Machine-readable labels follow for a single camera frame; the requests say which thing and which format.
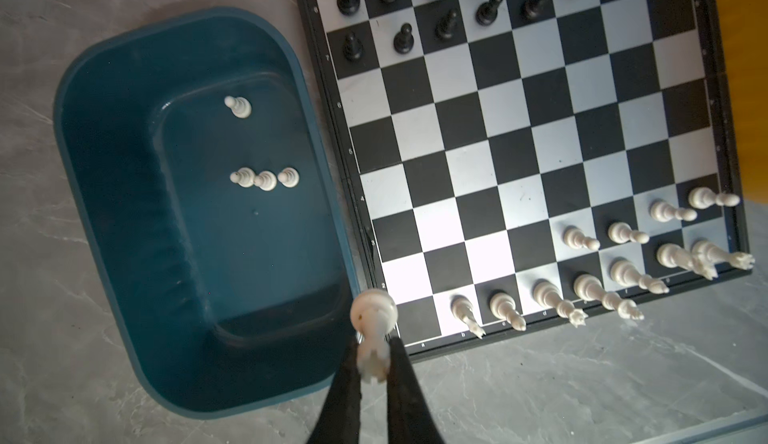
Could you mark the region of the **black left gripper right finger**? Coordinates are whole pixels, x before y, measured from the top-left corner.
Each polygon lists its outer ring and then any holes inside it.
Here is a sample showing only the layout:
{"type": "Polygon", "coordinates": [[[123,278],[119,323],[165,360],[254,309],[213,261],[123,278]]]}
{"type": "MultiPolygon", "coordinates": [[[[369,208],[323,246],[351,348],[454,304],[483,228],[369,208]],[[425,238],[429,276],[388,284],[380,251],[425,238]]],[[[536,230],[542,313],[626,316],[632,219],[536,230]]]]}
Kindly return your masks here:
{"type": "Polygon", "coordinates": [[[389,346],[388,442],[443,444],[444,439],[434,423],[403,341],[391,337],[389,346]]]}

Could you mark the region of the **white chess rook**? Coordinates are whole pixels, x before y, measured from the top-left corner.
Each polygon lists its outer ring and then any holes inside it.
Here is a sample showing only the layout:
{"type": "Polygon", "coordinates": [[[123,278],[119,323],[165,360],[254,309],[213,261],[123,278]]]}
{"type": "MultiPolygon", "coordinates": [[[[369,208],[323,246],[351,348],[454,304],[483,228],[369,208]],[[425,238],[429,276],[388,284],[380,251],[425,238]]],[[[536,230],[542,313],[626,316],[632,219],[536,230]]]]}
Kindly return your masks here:
{"type": "Polygon", "coordinates": [[[351,306],[350,320],[362,336],[357,349],[357,368],[366,382],[385,382],[391,357],[387,336],[398,320],[397,306],[385,291],[370,289],[358,295],[351,306]]]}

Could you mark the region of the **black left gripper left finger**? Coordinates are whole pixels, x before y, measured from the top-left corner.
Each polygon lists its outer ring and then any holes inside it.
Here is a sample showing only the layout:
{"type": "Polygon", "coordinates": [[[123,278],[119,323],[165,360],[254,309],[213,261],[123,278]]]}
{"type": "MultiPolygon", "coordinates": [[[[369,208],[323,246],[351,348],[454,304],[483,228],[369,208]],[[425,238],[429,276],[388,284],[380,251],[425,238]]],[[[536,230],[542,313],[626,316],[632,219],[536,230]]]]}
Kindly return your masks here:
{"type": "Polygon", "coordinates": [[[357,350],[358,340],[352,338],[345,348],[308,444],[359,443],[362,393],[357,350]]]}

